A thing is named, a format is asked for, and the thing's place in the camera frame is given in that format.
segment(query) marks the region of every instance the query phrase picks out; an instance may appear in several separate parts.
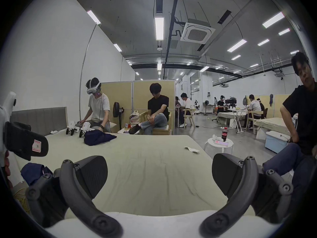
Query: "mattress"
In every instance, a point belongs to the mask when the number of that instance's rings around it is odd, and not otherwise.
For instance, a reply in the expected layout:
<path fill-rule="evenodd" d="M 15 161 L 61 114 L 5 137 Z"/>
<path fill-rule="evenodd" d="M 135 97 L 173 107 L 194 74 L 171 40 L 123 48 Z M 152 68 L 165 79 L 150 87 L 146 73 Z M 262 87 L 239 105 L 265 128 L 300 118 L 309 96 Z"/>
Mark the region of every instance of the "mattress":
<path fill-rule="evenodd" d="M 256 120 L 254 121 L 254 125 L 260 126 L 265 129 L 270 129 L 277 131 L 279 133 L 286 134 L 290 136 L 290 132 L 287 129 L 283 118 L 279 117 L 272 117 L 272 118 L 267 118 L 267 119 L 261 119 L 261 120 Z"/>
<path fill-rule="evenodd" d="M 48 135 L 47 156 L 32 157 L 31 162 L 54 171 L 65 159 L 76 162 L 88 156 L 104 156 L 108 178 L 93 199 L 102 212 L 170 216 L 219 210 L 227 203 L 212 178 L 212 159 L 191 137 L 114 135 L 116 139 L 96 146 L 86 145 L 77 133 Z M 16 158 L 20 169 L 28 163 Z M 254 215 L 254 211 L 250 209 L 247 214 Z M 73 217 L 69 209 L 66 218 Z"/>

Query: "white vr headset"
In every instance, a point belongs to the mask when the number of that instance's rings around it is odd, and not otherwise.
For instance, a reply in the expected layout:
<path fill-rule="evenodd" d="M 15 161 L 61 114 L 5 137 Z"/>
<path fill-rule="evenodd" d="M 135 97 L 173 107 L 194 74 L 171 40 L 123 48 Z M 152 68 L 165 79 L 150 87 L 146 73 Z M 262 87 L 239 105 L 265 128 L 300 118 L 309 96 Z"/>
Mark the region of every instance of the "white vr headset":
<path fill-rule="evenodd" d="M 100 82 L 96 86 L 91 86 L 91 81 L 89 81 L 89 88 L 87 89 L 88 94 L 96 93 L 99 89 Z"/>

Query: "fluorescent light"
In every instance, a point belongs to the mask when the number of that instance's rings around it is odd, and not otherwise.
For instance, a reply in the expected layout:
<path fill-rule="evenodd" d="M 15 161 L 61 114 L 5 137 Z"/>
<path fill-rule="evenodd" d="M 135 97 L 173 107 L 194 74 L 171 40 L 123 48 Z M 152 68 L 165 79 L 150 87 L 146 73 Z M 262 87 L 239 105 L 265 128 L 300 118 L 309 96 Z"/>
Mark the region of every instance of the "fluorescent light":
<path fill-rule="evenodd" d="M 97 23 L 97 25 L 100 24 L 99 19 L 96 17 L 96 15 L 91 10 L 87 11 L 87 13 L 93 19 L 93 21 Z"/>
<path fill-rule="evenodd" d="M 289 31 L 290 31 L 290 29 L 289 29 L 289 28 L 287 28 L 287 29 L 285 29 L 285 30 L 283 30 L 283 31 L 279 32 L 279 33 L 278 33 L 278 35 L 283 35 L 283 34 L 286 34 L 286 33 L 288 33 Z"/>
<path fill-rule="evenodd" d="M 236 57 L 232 58 L 231 60 L 236 60 L 239 57 L 240 57 L 240 55 L 237 55 Z"/>
<path fill-rule="evenodd" d="M 207 70 L 209 68 L 209 66 L 205 66 L 203 69 L 201 69 L 199 72 L 203 72 L 205 70 Z"/>
<path fill-rule="evenodd" d="M 269 26 L 273 25 L 274 23 L 278 22 L 279 20 L 281 20 L 282 18 L 284 18 L 285 16 L 283 15 L 282 12 L 279 12 L 278 14 L 276 14 L 275 16 L 273 16 L 272 18 L 268 19 L 267 21 L 265 21 L 262 25 L 265 28 L 268 28 Z"/>
<path fill-rule="evenodd" d="M 155 18 L 155 36 L 157 41 L 164 40 L 164 18 Z"/>
<path fill-rule="evenodd" d="M 239 42 L 237 42 L 236 44 L 234 44 L 230 49 L 228 49 L 228 52 L 233 52 L 235 51 L 237 48 L 239 48 L 240 46 L 242 46 L 244 43 L 246 43 L 247 41 L 244 39 L 241 39 Z"/>
<path fill-rule="evenodd" d="M 258 46 L 262 46 L 263 44 L 265 44 L 265 43 L 267 43 L 267 42 L 269 42 L 269 41 L 270 41 L 269 39 L 266 39 L 266 40 L 264 40 L 264 41 L 258 43 Z"/>
<path fill-rule="evenodd" d="M 119 48 L 118 44 L 114 44 L 114 46 L 116 47 L 116 49 L 117 49 L 119 52 L 122 51 L 121 48 Z"/>

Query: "sneaker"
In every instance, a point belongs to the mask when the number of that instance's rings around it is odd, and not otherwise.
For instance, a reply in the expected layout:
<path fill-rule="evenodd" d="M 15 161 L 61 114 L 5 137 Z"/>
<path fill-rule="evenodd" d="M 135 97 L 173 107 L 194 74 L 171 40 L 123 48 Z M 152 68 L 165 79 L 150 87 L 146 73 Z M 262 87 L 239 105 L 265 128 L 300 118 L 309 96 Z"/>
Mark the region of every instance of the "sneaker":
<path fill-rule="evenodd" d="M 141 129 L 141 127 L 137 124 L 137 125 L 135 125 L 133 128 L 129 129 L 129 134 L 135 134 L 135 133 L 137 133 L 140 129 Z"/>

